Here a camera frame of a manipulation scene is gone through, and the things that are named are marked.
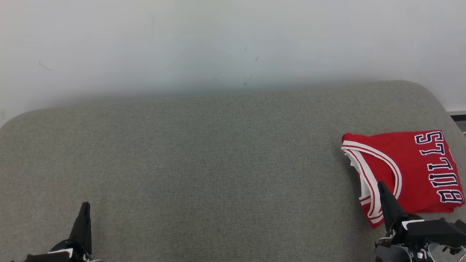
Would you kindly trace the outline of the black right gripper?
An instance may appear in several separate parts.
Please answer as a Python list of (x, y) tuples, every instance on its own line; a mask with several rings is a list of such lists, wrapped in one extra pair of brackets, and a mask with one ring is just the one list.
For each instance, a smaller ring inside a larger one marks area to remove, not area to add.
[(423, 219), (419, 215), (403, 215), (401, 205), (384, 181), (378, 181), (378, 192), (386, 228), (386, 235), (378, 240), (378, 244), (386, 247), (404, 245), (407, 224), (422, 222)]

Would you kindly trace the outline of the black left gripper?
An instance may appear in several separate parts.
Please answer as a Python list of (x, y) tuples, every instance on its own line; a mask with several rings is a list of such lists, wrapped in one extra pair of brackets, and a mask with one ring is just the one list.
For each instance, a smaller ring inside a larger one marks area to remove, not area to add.
[(90, 203), (83, 202), (68, 240), (51, 249), (51, 254), (64, 253), (67, 262), (95, 262), (92, 258)]

